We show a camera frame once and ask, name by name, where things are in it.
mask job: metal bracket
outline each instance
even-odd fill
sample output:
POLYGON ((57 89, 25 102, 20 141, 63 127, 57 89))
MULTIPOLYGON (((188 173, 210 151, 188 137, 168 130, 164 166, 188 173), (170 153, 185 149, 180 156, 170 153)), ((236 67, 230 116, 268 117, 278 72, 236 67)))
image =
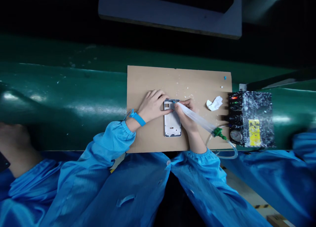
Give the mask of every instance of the metal bracket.
POLYGON ((239 84, 239 90, 240 91, 246 91, 247 90, 247 84, 239 84))

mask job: right hand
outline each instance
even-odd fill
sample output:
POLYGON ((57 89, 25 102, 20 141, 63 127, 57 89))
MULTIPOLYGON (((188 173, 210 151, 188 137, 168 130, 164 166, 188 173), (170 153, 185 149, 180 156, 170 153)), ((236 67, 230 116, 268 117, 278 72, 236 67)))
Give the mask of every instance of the right hand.
MULTIPOLYGON (((195 113, 199 112, 199 110, 196 108, 196 106, 194 104, 193 99, 188 99, 188 100, 179 101, 179 102, 181 104, 185 105, 186 107, 188 107, 189 109, 191 109, 193 112, 195 112, 195 113)), ((196 122, 193 121, 192 119, 190 119, 187 115, 185 115, 179 105, 175 104, 174 110, 177 112, 182 126, 185 128, 185 130, 188 133, 198 132, 198 126, 197 126, 196 122)))

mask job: green syringe adapter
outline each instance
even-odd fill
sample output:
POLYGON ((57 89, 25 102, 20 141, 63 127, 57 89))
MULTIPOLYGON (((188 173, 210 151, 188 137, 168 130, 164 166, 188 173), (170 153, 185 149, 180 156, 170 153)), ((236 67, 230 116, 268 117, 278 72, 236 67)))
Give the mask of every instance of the green syringe adapter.
POLYGON ((214 130, 214 137, 220 137, 222 138, 223 140, 227 140, 227 137, 225 137, 223 134, 222 134, 222 130, 221 128, 216 128, 214 130))

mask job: dark background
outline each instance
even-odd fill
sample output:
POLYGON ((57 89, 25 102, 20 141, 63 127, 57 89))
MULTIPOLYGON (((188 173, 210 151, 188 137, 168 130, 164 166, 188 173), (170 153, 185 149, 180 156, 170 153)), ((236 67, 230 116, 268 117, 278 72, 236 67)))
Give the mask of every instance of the dark background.
POLYGON ((101 20, 98 0, 0 0, 0 31, 301 69, 314 65, 314 1, 277 0, 253 20, 243 0, 239 40, 101 20))

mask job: cardboard sheet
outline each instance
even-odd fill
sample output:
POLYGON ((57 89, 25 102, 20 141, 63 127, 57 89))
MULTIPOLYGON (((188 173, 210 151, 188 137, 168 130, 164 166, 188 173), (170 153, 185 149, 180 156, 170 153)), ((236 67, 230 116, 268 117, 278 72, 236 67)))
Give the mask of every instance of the cardboard sheet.
MULTIPOLYGON (((137 110, 149 90, 162 89, 170 99, 193 99, 199 109, 199 115, 220 126, 227 124, 223 116, 228 114, 227 94, 232 92, 231 73, 219 71, 187 70, 161 67, 128 66, 127 68, 127 111, 137 110), (216 111, 206 107, 206 101, 217 96, 223 98, 223 104, 216 111)), ((204 142, 210 134, 198 126, 204 142)), ((223 135, 228 137, 228 127, 223 135)), ((230 149, 231 146, 219 137, 212 138, 209 149, 230 149)), ((165 137, 164 117, 150 121, 136 132, 135 142, 128 153, 163 152, 189 150, 188 136, 184 128, 180 137, 165 137)))

